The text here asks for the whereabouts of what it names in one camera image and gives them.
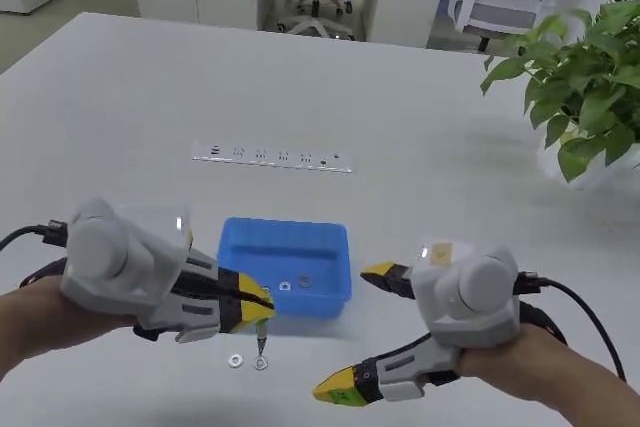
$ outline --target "black cable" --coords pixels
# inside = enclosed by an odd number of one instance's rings
[[[616,373],[618,374],[618,377],[623,382],[626,382],[627,376],[624,373],[624,368],[622,367],[622,361],[620,360],[618,351],[613,345],[613,342],[611,341],[611,337],[609,337],[609,334],[604,328],[604,325],[602,325],[602,322],[600,322],[600,319],[598,319],[598,316],[591,309],[591,307],[589,307],[589,305],[587,305],[587,303],[584,300],[582,300],[582,297],[580,297],[577,293],[575,293],[566,285],[561,284],[560,282],[556,282],[555,280],[547,279],[546,277],[540,277],[539,280],[540,280],[541,287],[553,287],[555,289],[558,289],[559,291],[571,297],[582,308],[582,310],[585,311],[587,316],[589,316],[589,319],[591,319],[591,322],[593,322],[593,325],[595,325],[596,329],[598,330],[598,333],[602,337],[602,340],[604,340],[604,343],[606,344],[607,349],[609,350],[609,354],[611,354],[611,359],[613,360],[613,364],[616,367]]]
[[[27,234],[45,235],[46,232],[47,227],[45,227],[44,225],[30,225],[28,227],[22,227],[21,229],[10,233],[0,241],[0,251],[4,250],[7,245],[16,240],[18,237],[22,237],[23,235]]]

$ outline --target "sticker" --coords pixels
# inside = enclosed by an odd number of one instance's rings
[[[429,253],[429,264],[434,267],[451,267],[453,244],[433,244]]]

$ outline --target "white table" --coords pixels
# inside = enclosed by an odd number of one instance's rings
[[[0,77],[1,232],[64,217],[96,194],[188,203],[195,245],[210,253],[229,216],[339,222],[349,232],[354,296],[323,337],[272,337],[263,372],[227,366],[235,352],[253,358],[246,335],[150,344],[122,330],[29,361],[0,386],[3,425],[564,425],[475,380],[366,409],[311,397],[331,372],[424,332],[411,302],[357,274],[409,261],[426,233],[506,242],[523,268],[570,283],[601,315],[639,387],[640,328],[622,320],[640,308],[637,237],[596,218],[590,196],[543,178],[521,116],[523,84],[483,99],[482,60],[96,14],[54,34]],[[190,160],[194,139],[221,138],[335,149],[357,171]],[[62,255],[36,238],[13,244],[0,257],[0,287]],[[610,365],[570,301],[533,300],[581,352]]]

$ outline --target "black strap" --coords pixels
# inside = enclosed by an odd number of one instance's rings
[[[34,272],[29,277],[20,282],[20,288],[26,287],[29,284],[33,284],[34,282],[44,278],[44,277],[52,277],[56,275],[64,274],[64,268],[67,265],[67,258],[63,257],[62,259],[51,262],[50,264],[45,265],[43,268]]]
[[[567,345],[567,339],[556,325],[543,310],[520,301],[520,323],[531,324],[541,329],[545,329],[556,339]],[[455,382],[460,378],[453,370],[444,370],[442,372],[431,372],[428,374],[429,382],[433,385],[440,386]]]

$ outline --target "metal washer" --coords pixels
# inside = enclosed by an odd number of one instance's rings
[[[229,357],[227,363],[232,369],[237,369],[244,363],[244,359],[240,354],[233,354],[231,357]]]
[[[256,370],[264,370],[269,367],[269,362],[264,355],[259,355],[253,359],[253,368]]]

